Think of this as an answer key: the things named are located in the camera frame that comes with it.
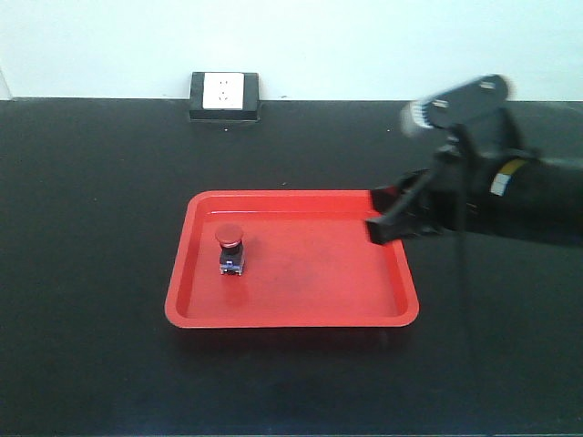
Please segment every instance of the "black table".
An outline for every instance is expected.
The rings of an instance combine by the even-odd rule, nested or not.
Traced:
[[[167,322],[190,198],[394,181],[443,141],[404,138],[402,105],[270,101],[224,130],[185,101],[1,102],[0,432],[583,432],[580,249],[408,240],[402,329]],[[530,146],[583,155],[582,104],[510,108]]]

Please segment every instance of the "plastic tray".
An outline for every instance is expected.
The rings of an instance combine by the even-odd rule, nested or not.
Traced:
[[[368,191],[207,191],[189,203],[166,299],[181,328],[404,326],[419,312],[401,241],[369,242]],[[242,276],[215,230],[244,231]]]

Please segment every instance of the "electrical outlet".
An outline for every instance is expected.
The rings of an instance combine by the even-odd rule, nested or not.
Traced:
[[[242,73],[206,73],[203,109],[243,109],[245,78]]]
[[[257,73],[192,73],[190,121],[259,121],[260,108]]]

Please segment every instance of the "outlet cover plate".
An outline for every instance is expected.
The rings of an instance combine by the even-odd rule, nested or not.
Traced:
[[[242,73],[205,73],[203,109],[243,109],[245,76]]]

